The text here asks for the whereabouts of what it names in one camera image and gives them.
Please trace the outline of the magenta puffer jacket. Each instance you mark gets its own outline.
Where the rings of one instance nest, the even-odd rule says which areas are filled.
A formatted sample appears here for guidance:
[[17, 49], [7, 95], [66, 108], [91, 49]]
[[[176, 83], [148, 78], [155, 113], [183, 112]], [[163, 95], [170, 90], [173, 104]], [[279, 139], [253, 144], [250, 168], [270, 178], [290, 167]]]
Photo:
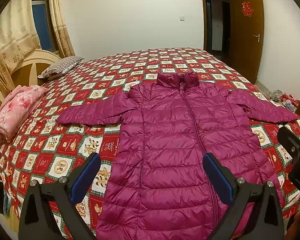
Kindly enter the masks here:
[[279, 188], [251, 119], [297, 116], [194, 72], [159, 73], [154, 83], [64, 110], [60, 124], [120, 125], [97, 239], [207, 239], [227, 209], [203, 170], [207, 153], [249, 183]]

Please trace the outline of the pile of clothes on floor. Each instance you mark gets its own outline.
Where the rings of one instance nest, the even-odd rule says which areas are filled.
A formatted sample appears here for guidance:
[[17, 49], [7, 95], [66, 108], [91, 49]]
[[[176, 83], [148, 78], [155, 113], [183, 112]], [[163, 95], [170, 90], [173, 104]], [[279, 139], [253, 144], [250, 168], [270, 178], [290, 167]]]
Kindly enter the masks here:
[[295, 112], [300, 103], [300, 100], [295, 99], [291, 94], [286, 94], [281, 90], [275, 90], [270, 93], [270, 100], [276, 105], [285, 107], [290, 111]]

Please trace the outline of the red patterned bed quilt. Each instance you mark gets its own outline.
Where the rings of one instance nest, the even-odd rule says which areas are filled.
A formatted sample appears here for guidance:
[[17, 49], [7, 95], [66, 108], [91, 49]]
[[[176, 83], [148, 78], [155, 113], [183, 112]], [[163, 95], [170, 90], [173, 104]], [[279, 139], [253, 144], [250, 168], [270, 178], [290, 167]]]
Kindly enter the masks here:
[[119, 150], [119, 126], [62, 126], [57, 116], [69, 106], [103, 100], [133, 85], [153, 81], [158, 72], [192, 70], [200, 81], [228, 89], [262, 93], [221, 60], [200, 49], [143, 50], [80, 63], [68, 74], [49, 82], [47, 93], [15, 137], [0, 145], [0, 176], [11, 206], [12, 228], [18, 229], [26, 189], [31, 180], [50, 183], [69, 174], [91, 152], [101, 155], [101, 169], [77, 210], [96, 229], [111, 165]]

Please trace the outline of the pink folded blanket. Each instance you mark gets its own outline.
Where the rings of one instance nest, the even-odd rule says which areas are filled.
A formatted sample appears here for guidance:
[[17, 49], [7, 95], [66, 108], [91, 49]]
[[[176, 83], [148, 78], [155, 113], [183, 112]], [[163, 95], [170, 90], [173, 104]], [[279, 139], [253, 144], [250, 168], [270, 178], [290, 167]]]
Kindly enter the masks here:
[[32, 113], [47, 88], [18, 85], [0, 106], [0, 143], [11, 140]]

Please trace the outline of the cream wooden headboard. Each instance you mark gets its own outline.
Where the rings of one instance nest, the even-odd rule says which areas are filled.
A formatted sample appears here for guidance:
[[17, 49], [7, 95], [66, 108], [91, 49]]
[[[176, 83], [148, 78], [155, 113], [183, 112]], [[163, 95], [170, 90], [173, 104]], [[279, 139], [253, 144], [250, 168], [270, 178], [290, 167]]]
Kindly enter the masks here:
[[[41, 85], [38, 75], [51, 64], [61, 58], [47, 50], [36, 49], [29, 53], [23, 62], [19, 63], [12, 72], [13, 83], [22, 86]], [[0, 105], [4, 101], [8, 91], [0, 84]]]

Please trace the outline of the striped grey pillow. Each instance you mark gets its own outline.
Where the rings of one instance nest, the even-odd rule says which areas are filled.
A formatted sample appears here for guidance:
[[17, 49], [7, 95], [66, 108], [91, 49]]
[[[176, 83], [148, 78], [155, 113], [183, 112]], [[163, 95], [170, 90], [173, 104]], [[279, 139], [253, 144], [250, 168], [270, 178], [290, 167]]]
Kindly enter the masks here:
[[51, 64], [38, 75], [39, 79], [54, 80], [65, 75], [67, 72], [75, 68], [84, 59], [80, 56], [65, 57], [58, 62]]

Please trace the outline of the brown wooden door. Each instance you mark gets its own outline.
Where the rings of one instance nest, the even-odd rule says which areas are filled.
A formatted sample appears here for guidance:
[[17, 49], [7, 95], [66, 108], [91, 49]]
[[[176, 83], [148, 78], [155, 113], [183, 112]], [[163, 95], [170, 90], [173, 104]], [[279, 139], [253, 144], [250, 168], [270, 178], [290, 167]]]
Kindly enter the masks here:
[[[245, 17], [242, 3], [254, 9]], [[263, 0], [230, 0], [230, 66], [254, 84], [260, 67], [264, 34]]]

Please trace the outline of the red door decoration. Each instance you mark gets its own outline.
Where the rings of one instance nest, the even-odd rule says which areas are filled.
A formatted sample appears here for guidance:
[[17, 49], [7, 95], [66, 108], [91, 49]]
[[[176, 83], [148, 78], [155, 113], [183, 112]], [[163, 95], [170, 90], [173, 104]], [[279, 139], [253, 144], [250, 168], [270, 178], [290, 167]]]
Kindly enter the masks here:
[[254, 9], [249, 1], [242, 3], [242, 12], [245, 17], [251, 17], [254, 13]]

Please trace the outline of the beige patterned curtain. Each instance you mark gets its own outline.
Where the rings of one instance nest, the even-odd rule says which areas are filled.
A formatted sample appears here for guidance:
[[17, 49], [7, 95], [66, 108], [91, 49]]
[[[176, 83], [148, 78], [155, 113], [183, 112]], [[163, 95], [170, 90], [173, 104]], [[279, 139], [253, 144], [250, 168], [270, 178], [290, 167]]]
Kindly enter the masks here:
[[[53, 31], [62, 58], [74, 56], [64, 18], [61, 0], [48, 0]], [[40, 49], [31, 0], [10, 0], [0, 14], [0, 84], [11, 92], [15, 89], [12, 73], [29, 53]]]

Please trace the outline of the window with blue pane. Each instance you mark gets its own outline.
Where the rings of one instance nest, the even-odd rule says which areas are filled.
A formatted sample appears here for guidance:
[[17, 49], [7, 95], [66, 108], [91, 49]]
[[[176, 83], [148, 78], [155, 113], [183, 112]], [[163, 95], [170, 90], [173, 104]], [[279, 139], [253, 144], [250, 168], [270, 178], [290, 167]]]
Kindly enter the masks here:
[[49, 0], [32, 0], [34, 24], [43, 50], [58, 50], [50, 15]]

